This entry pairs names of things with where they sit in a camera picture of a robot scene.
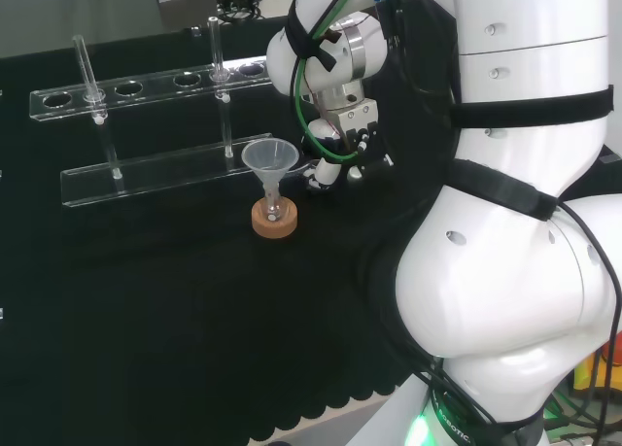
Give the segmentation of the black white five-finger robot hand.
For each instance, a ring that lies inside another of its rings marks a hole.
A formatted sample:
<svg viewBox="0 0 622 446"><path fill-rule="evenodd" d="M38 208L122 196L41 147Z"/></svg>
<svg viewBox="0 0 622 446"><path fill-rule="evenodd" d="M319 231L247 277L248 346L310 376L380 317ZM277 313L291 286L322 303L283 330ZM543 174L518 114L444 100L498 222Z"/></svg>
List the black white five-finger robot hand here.
<svg viewBox="0 0 622 446"><path fill-rule="evenodd" d="M303 173L308 189L327 191L340 183L356 184L394 166L380 133L376 101L330 109L319 105L320 116L306 124L304 144L315 160Z"/></svg>

